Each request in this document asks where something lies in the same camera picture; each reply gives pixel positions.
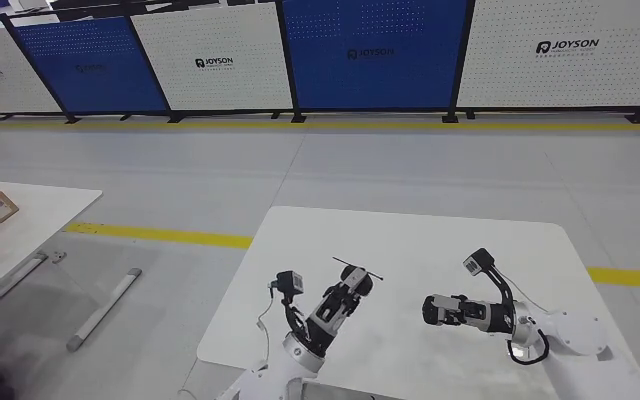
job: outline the joyson logo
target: joyson logo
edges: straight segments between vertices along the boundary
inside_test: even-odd
[[[390,49],[349,49],[347,50],[347,60],[372,59],[378,57],[388,57],[395,54],[395,50]]]
[[[558,40],[555,43],[545,40],[538,43],[536,57],[565,57],[569,55],[591,55],[600,44],[600,39]]]
[[[217,57],[217,58],[196,58],[196,66],[201,69],[230,69],[233,67],[233,58]]]
[[[81,74],[87,74],[90,72],[106,72],[107,67],[103,64],[87,64],[87,65],[76,65],[76,71]]]

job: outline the white tabletop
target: white tabletop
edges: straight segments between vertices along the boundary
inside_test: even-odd
[[[265,354],[256,317],[277,272],[303,276],[296,300],[309,313],[338,282],[336,256],[384,277],[347,319],[320,370],[322,384],[399,399],[555,399],[539,366],[521,367],[503,338],[422,320],[430,294],[499,302],[484,275],[462,261],[480,247],[502,273],[547,309],[599,317],[613,343],[631,352],[565,231],[554,224],[293,207],[272,208],[198,347],[205,362],[246,368]],[[514,290],[514,297],[522,299]],[[264,318],[271,346],[288,332],[279,298]]]
[[[0,182],[20,211],[0,223],[0,279],[102,196],[100,190]]]

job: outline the blue panel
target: blue panel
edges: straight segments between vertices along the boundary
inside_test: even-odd
[[[288,0],[302,108],[447,107],[467,0]]]
[[[123,17],[16,29],[70,112],[165,109]]]

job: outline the white pegboard panel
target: white pegboard panel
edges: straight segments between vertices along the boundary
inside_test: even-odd
[[[275,3],[132,19],[172,109],[292,108]]]
[[[60,112],[6,29],[0,29],[0,113]]]
[[[458,106],[640,105],[639,15],[637,0],[477,0]]]

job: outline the table leg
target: table leg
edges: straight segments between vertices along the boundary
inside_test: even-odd
[[[141,273],[142,270],[140,270],[139,268],[131,268],[131,270],[129,270],[124,279],[120,281],[118,286],[116,286],[113,292],[111,292],[109,301],[105,305],[94,311],[87,322],[85,322],[84,325],[82,325],[82,327],[78,329],[78,332],[76,332],[76,334],[67,342],[67,350],[69,350],[70,352],[74,352],[78,350],[80,346],[82,346],[82,343],[84,343],[89,334],[91,334],[95,327],[98,326],[100,321],[102,321],[109,310],[111,310],[118,299],[122,297],[124,292],[129,289],[129,286],[131,286],[133,281],[136,280],[136,278],[140,276]]]
[[[48,256],[42,252],[39,252],[31,260],[27,261],[22,268],[20,268],[15,274],[7,278],[5,282],[0,285],[0,297],[7,294],[15,285],[24,279],[31,271],[33,271],[38,265],[42,264]]]

